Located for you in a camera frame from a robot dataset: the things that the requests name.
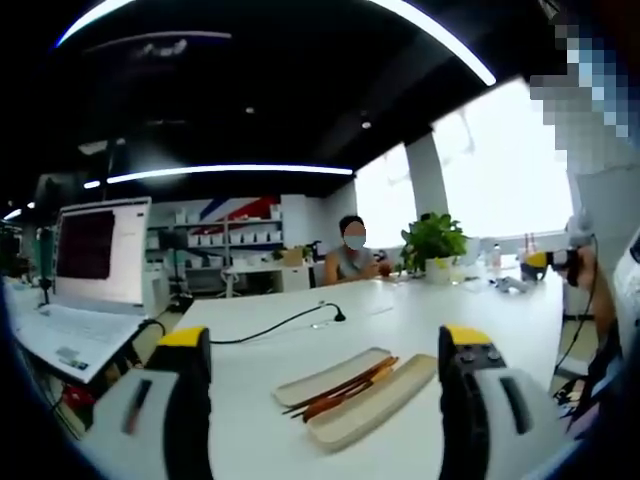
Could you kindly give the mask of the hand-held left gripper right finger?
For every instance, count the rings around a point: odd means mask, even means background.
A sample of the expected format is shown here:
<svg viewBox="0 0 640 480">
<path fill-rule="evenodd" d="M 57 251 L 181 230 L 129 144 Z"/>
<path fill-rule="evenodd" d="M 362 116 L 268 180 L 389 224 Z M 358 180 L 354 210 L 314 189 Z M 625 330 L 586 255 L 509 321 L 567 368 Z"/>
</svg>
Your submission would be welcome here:
<svg viewBox="0 0 640 480">
<path fill-rule="evenodd" d="M 549 479 L 580 445 L 549 392 L 478 330 L 440 327 L 438 379 L 442 479 Z"/>
</svg>

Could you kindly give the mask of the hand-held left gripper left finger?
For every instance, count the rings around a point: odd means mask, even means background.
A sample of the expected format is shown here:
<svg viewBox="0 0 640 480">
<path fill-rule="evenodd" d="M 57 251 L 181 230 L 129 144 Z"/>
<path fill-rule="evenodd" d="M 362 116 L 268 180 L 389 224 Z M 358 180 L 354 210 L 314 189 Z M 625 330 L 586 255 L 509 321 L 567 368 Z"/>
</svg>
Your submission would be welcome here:
<svg viewBox="0 0 640 480">
<path fill-rule="evenodd" d="M 106 479 L 211 479 L 209 329 L 162 337 L 96 403 L 82 453 Z"/>
</svg>

